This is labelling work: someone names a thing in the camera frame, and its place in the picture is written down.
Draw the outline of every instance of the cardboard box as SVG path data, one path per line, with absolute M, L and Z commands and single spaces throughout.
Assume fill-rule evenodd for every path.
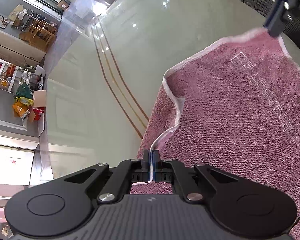
M 33 91 L 33 108 L 46 107 L 47 105 L 47 91 L 38 90 Z
M 66 3 L 63 0 L 58 4 L 58 7 L 61 8 L 62 10 L 64 10 L 64 11 L 67 10 L 69 6 L 70 6 L 70 4 Z
M 33 92 L 33 107 L 29 114 L 28 121 L 33 122 L 33 120 L 39 120 L 40 117 L 45 112 L 45 107 L 47 104 L 47 91 L 38 90 Z

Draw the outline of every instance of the gray floor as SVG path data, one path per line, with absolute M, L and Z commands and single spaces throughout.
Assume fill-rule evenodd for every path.
M 47 76 L 58 61 L 92 21 L 99 10 L 94 10 L 99 4 L 109 7 L 116 0 L 73 0 L 64 12 L 59 27 L 58 38 L 45 56 L 43 68 Z
M 16 124 L 19 126 L 23 125 L 22 119 L 15 115 L 12 105 L 15 99 L 12 93 L 0 89 L 0 121 Z M 23 135 L 29 135 L 37 137 L 38 125 L 37 121 L 27 122 L 27 130 L 15 129 L 12 127 L 0 125 L 0 130 L 12 133 L 18 133 Z

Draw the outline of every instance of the embroidered text on towel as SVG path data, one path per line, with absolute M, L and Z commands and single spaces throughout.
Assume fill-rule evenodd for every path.
M 257 89 L 261 89 L 261 94 L 268 102 L 266 109 L 272 110 L 272 112 L 278 117 L 284 132 L 292 130 L 293 126 L 291 121 L 283 110 L 278 97 L 268 88 L 266 80 L 261 77 L 260 73 L 254 71 L 256 64 L 249 61 L 248 57 L 242 51 L 237 53 L 230 61 L 232 64 L 236 66 L 243 66 L 247 71 L 252 72 L 249 76 L 249 83 L 255 84 Z

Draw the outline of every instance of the red box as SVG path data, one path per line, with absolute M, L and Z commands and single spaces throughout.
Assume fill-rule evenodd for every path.
M 40 119 L 41 115 L 43 115 L 44 109 L 45 109 L 45 107 L 32 108 L 32 111 L 33 111 L 34 114 L 35 114 L 35 117 L 34 117 L 33 120 L 38 121 L 38 120 Z

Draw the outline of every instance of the metal screw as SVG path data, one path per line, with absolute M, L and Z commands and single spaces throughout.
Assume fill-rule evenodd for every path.
M 114 200 L 114 195 L 111 193 L 104 193 L 99 196 L 99 199 L 101 201 L 105 201 L 105 202 L 111 201 L 111 200 Z
M 191 200 L 191 201 L 198 201 L 198 200 L 201 200 L 202 198 L 203 198 L 203 196 L 199 193 L 190 193 L 187 196 L 187 199 Z
M 284 2 L 283 6 L 284 6 L 287 10 L 290 9 L 290 5 L 289 5 L 287 2 Z

